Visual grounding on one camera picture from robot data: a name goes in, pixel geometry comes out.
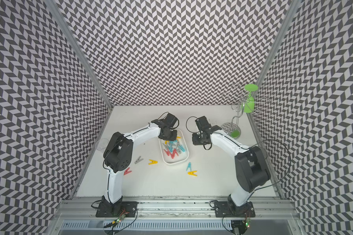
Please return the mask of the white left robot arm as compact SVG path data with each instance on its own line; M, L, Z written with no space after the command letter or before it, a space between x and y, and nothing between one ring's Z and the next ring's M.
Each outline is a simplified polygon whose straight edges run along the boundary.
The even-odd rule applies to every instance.
M133 150L156 137L164 141L175 141L178 126L178 118L167 113L166 117L154 119L136 131L125 134L116 132L112 135L104 152L103 168L107 170L107 187L99 204L99 211L104 211L106 215L120 213L124 171L132 161Z

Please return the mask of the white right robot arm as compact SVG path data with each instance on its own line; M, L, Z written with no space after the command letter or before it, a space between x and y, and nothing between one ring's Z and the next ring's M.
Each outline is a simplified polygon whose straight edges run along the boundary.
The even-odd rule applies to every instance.
M219 126L212 126L205 116L195 120L198 132L192 134L195 146L217 146L233 158L239 186L228 196L228 210L233 215L245 214L252 206L253 193L271 179L262 150L249 147L233 139Z

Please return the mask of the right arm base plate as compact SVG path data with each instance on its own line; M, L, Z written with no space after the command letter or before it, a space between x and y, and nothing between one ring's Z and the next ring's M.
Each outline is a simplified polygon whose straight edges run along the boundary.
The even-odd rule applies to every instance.
M252 202L246 202L242 206L236 206L235 204L226 201L214 202L213 210L216 217L241 217L241 218L253 218L256 216Z

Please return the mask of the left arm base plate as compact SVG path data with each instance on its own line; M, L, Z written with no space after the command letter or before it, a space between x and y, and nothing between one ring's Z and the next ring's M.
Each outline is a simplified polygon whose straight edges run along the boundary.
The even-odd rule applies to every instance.
M138 202L128 201L128 202L117 202L111 204L109 202L101 202L98 205L96 212L96 217L104 218L118 218L124 211L126 217L135 218L137 211Z

